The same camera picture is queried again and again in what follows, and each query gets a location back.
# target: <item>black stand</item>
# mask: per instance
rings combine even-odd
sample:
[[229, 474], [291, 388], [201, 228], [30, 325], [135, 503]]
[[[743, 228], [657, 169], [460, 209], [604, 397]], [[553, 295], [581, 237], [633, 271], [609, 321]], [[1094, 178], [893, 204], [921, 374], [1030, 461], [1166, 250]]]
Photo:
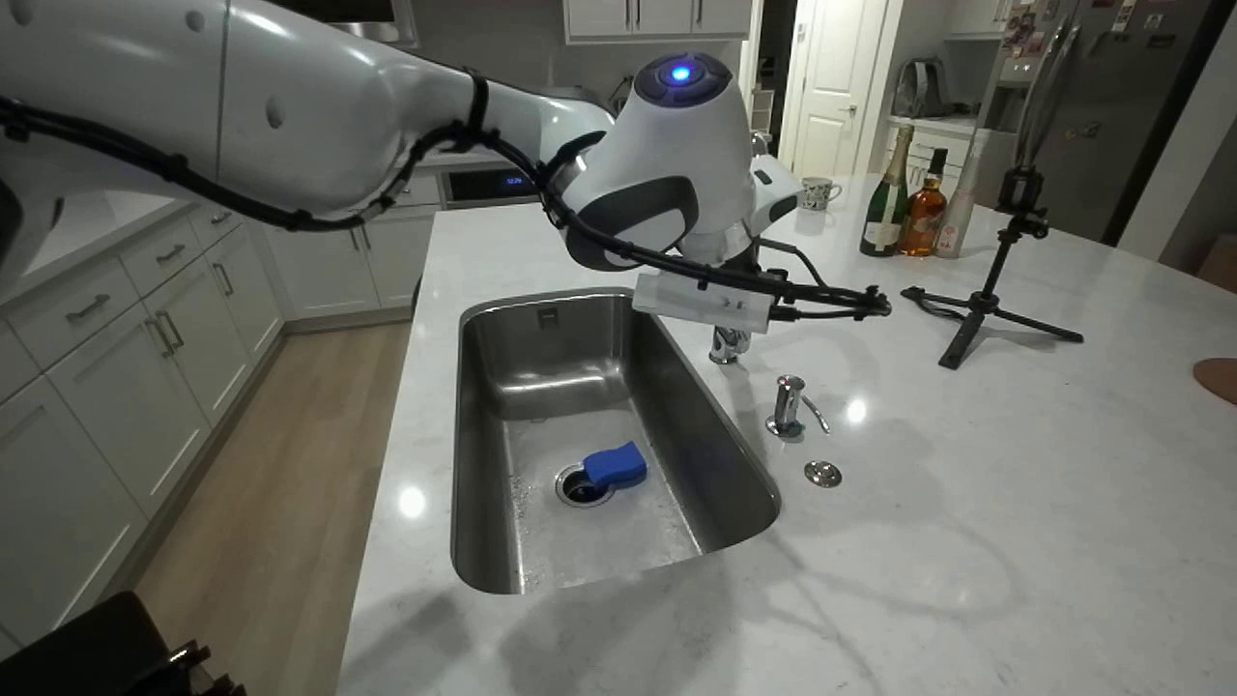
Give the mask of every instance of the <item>black stand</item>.
[[996, 259], [991, 268], [991, 280], [981, 282], [977, 295], [942, 298], [942, 295], [926, 295], [923, 285], [901, 291], [901, 298], [915, 302], [923, 313], [947, 317], [947, 321], [961, 321], [961, 330], [956, 333], [952, 347], [941, 356], [941, 366], [947, 366], [947, 372], [961, 366], [961, 358], [970, 356], [970, 345], [977, 340], [977, 330], [981, 330], [986, 317], [1000, 317], [1000, 321], [1048, 333], [1054, 340], [1082, 345], [1082, 333], [1071, 333], [1071, 330], [1059, 330], [1059, 325], [1045, 325], [1045, 321], [1033, 321], [1033, 317], [1019, 317], [1019, 313], [1005, 313], [1000, 298], [996, 298], [996, 282], [1000, 282], [1000, 271], [1005, 271], [1005, 259], [1009, 259], [1011, 245], [1019, 237], [1035, 237], [1035, 240], [1048, 237], [1045, 209], [1035, 209], [1041, 184], [1045, 184], [1045, 178], [1035, 169], [1009, 169], [1005, 175], [1000, 214], [1011, 214], [1011, 217], [1009, 217], [1009, 223], [1000, 233], [1000, 246], [996, 246]]

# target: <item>bottle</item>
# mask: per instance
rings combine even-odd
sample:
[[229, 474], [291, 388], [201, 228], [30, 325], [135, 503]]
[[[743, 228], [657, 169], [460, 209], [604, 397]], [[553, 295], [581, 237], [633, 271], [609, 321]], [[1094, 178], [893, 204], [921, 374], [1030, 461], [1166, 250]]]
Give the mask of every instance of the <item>bottle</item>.
[[896, 148], [889, 160], [885, 178], [877, 182], [874, 196], [867, 200], [867, 222], [863, 222], [863, 256], [893, 256], [901, 240], [901, 222], [910, 209], [910, 191], [905, 191], [905, 155], [914, 148], [914, 129], [896, 129]]
[[905, 217], [905, 228], [901, 228], [901, 250], [905, 256], [935, 256], [942, 214], [952, 209], [952, 200], [941, 192], [941, 178], [942, 178], [942, 160], [947, 155], [952, 152], [933, 152], [923, 184], [910, 200], [910, 217]]

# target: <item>stainless steel sink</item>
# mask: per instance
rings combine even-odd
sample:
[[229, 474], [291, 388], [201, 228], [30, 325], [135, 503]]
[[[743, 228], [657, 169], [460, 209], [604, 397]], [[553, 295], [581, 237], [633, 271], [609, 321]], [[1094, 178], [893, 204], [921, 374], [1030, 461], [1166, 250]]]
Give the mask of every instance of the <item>stainless steel sink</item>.
[[[633, 577], [774, 525], [776, 482], [657, 317], [626, 291], [541, 295], [464, 317], [455, 571], [495, 595]], [[648, 481], [586, 492], [586, 451], [633, 440]]]

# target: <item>wooden floor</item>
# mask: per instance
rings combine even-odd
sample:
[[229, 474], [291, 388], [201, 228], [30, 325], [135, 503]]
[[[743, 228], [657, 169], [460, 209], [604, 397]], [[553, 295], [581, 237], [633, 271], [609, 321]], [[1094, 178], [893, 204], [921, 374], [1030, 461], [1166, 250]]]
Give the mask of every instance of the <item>wooden floor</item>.
[[291, 335], [139, 577], [255, 696], [338, 691], [407, 333]]

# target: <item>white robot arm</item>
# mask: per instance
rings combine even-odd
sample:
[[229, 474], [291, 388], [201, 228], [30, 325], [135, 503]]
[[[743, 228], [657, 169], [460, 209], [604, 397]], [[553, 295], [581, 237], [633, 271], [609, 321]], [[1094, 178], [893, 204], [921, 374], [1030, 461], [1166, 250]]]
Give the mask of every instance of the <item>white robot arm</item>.
[[751, 155], [725, 64], [696, 55], [647, 64], [609, 119], [268, 0], [0, 0], [0, 129], [0, 282], [75, 191], [193, 192], [330, 233], [379, 217], [428, 148], [464, 139], [541, 184], [582, 268], [760, 295], [771, 317], [822, 317], [791, 302], [889, 313], [877, 291], [759, 276], [759, 233], [791, 184]]

